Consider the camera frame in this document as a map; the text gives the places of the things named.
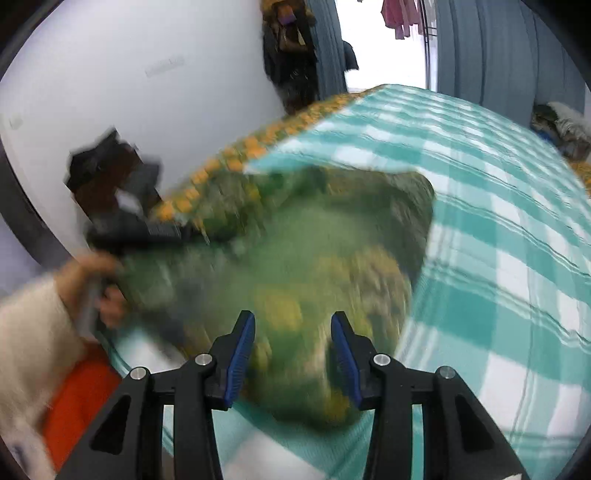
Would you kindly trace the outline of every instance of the blue curtain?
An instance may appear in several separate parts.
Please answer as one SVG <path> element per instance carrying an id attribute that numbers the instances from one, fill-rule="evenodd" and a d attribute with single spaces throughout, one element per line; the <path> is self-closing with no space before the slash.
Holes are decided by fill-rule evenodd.
<path id="1" fill-rule="evenodd" d="M 337 93 L 347 92 L 339 15 L 335 0 L 307 0 L 307 3 L 316 17 L 316 26 L 311 32 L 318 57 L 318 96 L 324 100 Z"/>
<path id="2" fill-rule="evenodd" d="M 528 126 L 535 103 L 584 111 L 585 83 L 558 39 L 521 0 L 439 0 L 441 93 Z"/>

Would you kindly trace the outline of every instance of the teal checkered sheet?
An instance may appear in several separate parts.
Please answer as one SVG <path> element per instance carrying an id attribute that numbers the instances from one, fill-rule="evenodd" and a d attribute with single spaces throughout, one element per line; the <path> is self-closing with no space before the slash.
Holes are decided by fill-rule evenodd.
<path id="1" fill-rule="evenodd" d="M 397 359 L 453 366 L 533 480 L 553 479 L 591 423 L 591 207 L 558 152 L 480 106 L 391 85 L 279 143 L 250 172 L 307 164 L 416 170 L 436 192 L 427 255 Z M 113 364 L 166 368 L 142 332 Z M 422 478 L 420 410 L 413 479 Z M 319 434 L 239 402 L 214 413 L 226 479 L 362 477 L 372 415 Z M 172 411 L 165 412 L 171 449 Z"/>

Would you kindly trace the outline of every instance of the white sleeve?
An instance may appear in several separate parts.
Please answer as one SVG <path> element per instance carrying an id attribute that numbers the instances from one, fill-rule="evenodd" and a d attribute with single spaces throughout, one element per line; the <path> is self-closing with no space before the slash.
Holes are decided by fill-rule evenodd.
<path id="1" fill-rule="evenodd" d="M 56 292 L 43 277 L 0 304 L 0 432 L 34 423 L 85 352 Z"/>

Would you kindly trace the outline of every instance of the hanging clothes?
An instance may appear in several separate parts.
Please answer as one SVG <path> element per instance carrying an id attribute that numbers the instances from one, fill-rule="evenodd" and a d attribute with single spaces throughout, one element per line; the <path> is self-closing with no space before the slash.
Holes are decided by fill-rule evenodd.
<path id="1" fill-rule="evenodd" d="M 396 39 L 410 37 L 410 27 L 418 25 L 419 34 L 423 34 L 423 22 L 414 0 L 384 0 L 382 17 L 386 27 L 396 32 Z"/>

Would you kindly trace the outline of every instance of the green floral blanket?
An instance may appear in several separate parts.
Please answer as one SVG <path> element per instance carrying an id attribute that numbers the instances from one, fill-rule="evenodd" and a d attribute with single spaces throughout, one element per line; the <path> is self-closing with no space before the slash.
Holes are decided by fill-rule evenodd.
<path id="1" fill-rule="evenodd" d="M 202 238 L 124 258 L 119 285 L 134 316 L 193 355 L 252 310 L 245 397 L 278 419 L 354 421 L 330 317 L 344 310 L 357 333 L 394 353 L 425 253 L 430 183 L 418 173 L 216 170 L 198 197 L 185 220 Z"/>

